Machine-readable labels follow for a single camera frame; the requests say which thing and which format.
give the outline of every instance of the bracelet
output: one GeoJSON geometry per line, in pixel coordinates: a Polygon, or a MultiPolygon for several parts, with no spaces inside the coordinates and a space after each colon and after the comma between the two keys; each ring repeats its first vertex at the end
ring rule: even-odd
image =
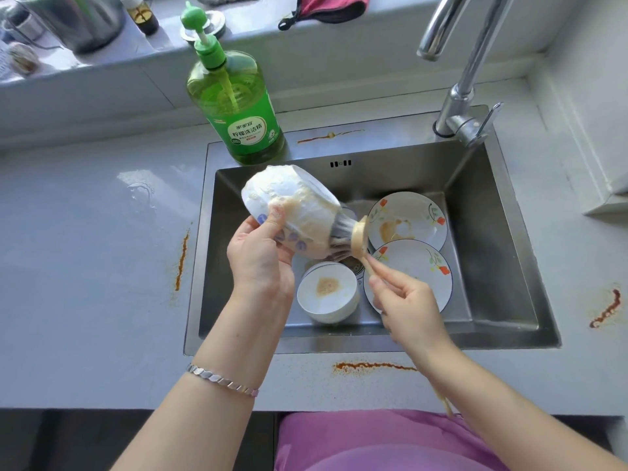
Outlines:
{"type": "Polygon", "coordinates": [[[218,385],[222,385],[236,392],[244,393],[245,395],[248,395],[249,397],[255,398],[259,394],[259,389],[248,388],[248,387],[245,387],[244,385],[235,384],[229,379],[225,379],[224,377],[221,377],[218,374],[210,372],[209,370],[202,369],[201,367],[197,367],[194,364],[188,365],[188,368],[185,370],[187,372],[190,372],[193,375],[197,375],[201,377],[202,379],[209,380],[210,382],[213,382],[218,385]]]}

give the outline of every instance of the kitchen sink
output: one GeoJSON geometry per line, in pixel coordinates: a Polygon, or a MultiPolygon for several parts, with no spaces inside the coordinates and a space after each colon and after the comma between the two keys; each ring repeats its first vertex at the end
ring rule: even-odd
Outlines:
{"type": "MultiPolygon", "coordinates": [[[[485,115],[485,107],[472,114],[485,115]]],[[[415,191],[446,213],[441,253],[453,292],[442,311],[462,348],[557,347],[558,331],[540,280],[530,240],[494,132],[474,150],[436,137],[437,113],[289,132],[285,155],[273,162],[302,167],[358,218],[381,197],[415,191]]],[[[199,240],[184,351],[196,352],[233,287],[226,248],[248,213],[240,190],[265,166],[239,166],[224,145],[210,144],[199,240]]],[[[294,256],[297,286],[314,262],[294,256]]],[[[360,304],[336,325],[313,322],[294,301],[277,353],[400,350],[364,295],[364,271],[355,268],[360,304]]]]}

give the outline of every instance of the faucet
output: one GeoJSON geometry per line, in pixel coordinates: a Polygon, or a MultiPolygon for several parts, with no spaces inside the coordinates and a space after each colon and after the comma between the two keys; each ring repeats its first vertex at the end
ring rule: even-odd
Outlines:
{"type": "MultiPolygon", "coordinates": [[[[469,1],[440,0],[416,54],[424,60],[436,61],[469,1]]],[[[512,4],[513,0],[493,1],[467,66],[462,71],[458,83],[449,89],[443,109],[434,123],[436,135],[445,138],[456,137],[468,148],[475,147],[486,139],[488,135],[486,131],[492,126],[502,103],[495,104],[483,121],[468,115],[467,109],[473,101],[477,71],[486,59],[512,4]]]]}

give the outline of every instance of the dish soap bottle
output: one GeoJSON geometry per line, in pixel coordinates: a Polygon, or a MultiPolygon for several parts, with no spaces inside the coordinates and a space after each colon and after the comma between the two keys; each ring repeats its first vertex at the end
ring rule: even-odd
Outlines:
{"type": "Polygon", "coordinates": [[[234,159],[243,165],[269,161],[281,152],[285,138],[258,63],[246,53],[223,51],[216,37],[203,31],[205,12],[186,5],[181,22],[199,35],[194,49],[200,58],[188,78],[190,98],[234,159]]]}

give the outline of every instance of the purple shirt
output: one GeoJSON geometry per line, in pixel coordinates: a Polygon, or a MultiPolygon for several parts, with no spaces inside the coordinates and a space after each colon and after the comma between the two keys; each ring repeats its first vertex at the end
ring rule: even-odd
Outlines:
{"type": "Polygon", "coordinates": [[[294,413],[275,471],[507,471],[460,416],[414,410],[294,413]]]}

